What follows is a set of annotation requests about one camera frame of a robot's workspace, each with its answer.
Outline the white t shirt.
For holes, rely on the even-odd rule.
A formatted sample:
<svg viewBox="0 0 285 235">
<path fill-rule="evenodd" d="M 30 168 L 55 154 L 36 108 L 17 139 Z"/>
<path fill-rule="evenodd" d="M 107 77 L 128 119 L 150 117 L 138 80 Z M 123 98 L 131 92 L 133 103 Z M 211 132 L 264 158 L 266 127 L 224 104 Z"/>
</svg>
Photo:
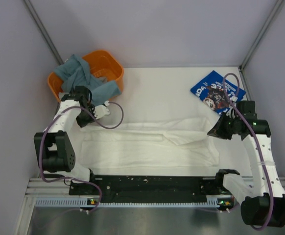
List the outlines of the white t shirt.
<svg viewBox="0 0 285 235">
<path fill-rule="evenodd" d="M 219 164 L 219 152 L 207 135 L 204 117 L 154 123 L 123 123 L 114 130 L 99 126 L 82 129 L 78 161 L 93 170 L 145 169 L 185 171 Z"/>
</svg>

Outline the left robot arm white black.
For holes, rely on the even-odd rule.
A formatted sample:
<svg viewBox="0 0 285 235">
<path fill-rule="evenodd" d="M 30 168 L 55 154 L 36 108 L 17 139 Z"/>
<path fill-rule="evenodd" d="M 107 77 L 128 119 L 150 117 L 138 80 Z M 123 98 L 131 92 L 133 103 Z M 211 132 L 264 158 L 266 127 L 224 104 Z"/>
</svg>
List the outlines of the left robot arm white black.
<svg viewBox="0 0 285 235">
<path fill-rule="evenodd" d="M 43 132 L 34 135 L 41 177 L 55 175 L 61 179 L 75 179 L 86 194 L 94 193 L 97 183 L 93 172 L 77 162 L 68 132 L 74 124 L 82 128 L 96 120 L 91 100 L 90 90 L 77 86 L 71 93 L 63 95 L 51 124 Z"/>
</svg>

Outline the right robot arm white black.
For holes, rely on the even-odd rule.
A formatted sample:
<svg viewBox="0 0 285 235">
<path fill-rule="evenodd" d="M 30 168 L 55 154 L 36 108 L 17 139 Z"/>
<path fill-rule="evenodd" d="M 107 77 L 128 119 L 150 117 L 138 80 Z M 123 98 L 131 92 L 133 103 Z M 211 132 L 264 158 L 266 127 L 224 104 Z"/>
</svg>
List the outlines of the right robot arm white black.
<svg viewBox="0 0 285 235">
<path fill-rule="evenodd" d="M 214 182 L 217 192 L 228 191 L 240 205 L 241 217 L 255 230 L 285 225 L 285 190 L 280 183 L 271 149 L 271 131 L 266 120 L 257 118 L 254 101 L 240 101 L 234 117 L 222 114 L 207 133 L 230 140 L 239 135 L 246 149 L 253 178 L 249 186 L 236 170 L 221 169 Z"/>
</svg>

